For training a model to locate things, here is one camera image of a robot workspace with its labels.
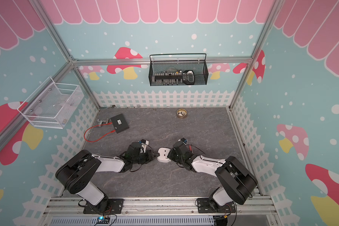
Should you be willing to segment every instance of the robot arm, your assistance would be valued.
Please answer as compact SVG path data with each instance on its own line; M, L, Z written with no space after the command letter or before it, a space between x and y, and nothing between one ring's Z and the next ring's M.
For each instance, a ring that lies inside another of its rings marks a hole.
M103 212L108 206L108 197L93 183L91 178L96 172L123 173L130 170L134 163L146 164L157 154L146 150L149 142L132 142L128 150L116 157L91 154L81 150L55 173L55 177L71 194L77 194L89 202L92 209Z
M210 200L223 206L235 201L243 205L251 192L257 186L257 179L234 156L226 160L206 158L199 154L193 154L186 147L187 140L180 139L173 145L168 153L168 158L183 165L189 171L202 172L213 175L219 179L223 187L217 189Z

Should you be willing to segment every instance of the white wire basket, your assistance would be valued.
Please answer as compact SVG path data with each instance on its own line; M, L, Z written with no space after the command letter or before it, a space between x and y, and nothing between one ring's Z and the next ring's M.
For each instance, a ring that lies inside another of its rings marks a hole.
M35 97L36 91L45 84L45 89ZM55 83L49 77L18 107L18 111L35 127L63 129L83 97L79 85ZM28 99L34 100L25 106Z

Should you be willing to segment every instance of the white dot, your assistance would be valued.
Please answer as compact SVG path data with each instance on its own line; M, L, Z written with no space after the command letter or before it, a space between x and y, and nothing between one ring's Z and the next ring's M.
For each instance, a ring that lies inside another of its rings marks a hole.
M332 106L331 112L334 113L334 114L339 114L339 105Z
M334 172L328 171L328 174L330 178L337 184L339 184L339 174L336 174Z
M322 182L319 179L314 179L312 180L312 182L325 194L328 194L328 188L326 187L326 185L324 184L324 182Z
M298 158L302 161L304 160L304 155L302 153L298 153Z
M336 139L331 139L331 140L330 140L330 143L331 143L332 145L336 145L336 144L337 144L337 140L336 140Z
M295 143L299 142L299 138L297 135L292 136L292 141L294 141Z

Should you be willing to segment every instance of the red cable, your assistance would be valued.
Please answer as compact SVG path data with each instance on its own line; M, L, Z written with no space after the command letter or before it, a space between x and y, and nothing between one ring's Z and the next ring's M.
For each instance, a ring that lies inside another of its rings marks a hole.
M91 128L94 128L94 127L97 127L97 126L100 126L100 125L92 126L92 127L90 127L89 129L87 129L87 130L84 132L83 137L84 137L84 139L85 139L87 142L96 142L96 141L99 141L100 139L102 139L102 138L105 137L106 135L115 132L115 130L112 130L112 131L110 131L109 133L104 134L101 138L99 138L98 140L95 140L95 141L87 140L87 139L85 138L85 133L86 133L88 130L90 130Z

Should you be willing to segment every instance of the small metal part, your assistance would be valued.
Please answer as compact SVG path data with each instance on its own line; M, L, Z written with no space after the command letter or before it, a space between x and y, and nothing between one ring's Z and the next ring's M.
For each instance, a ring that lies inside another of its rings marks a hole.
M104 119L104 120L97 119L97 122L98 122L98 125L99 125L98 127L101 127L104 124L108 124L109 123L109 119L108 118Z

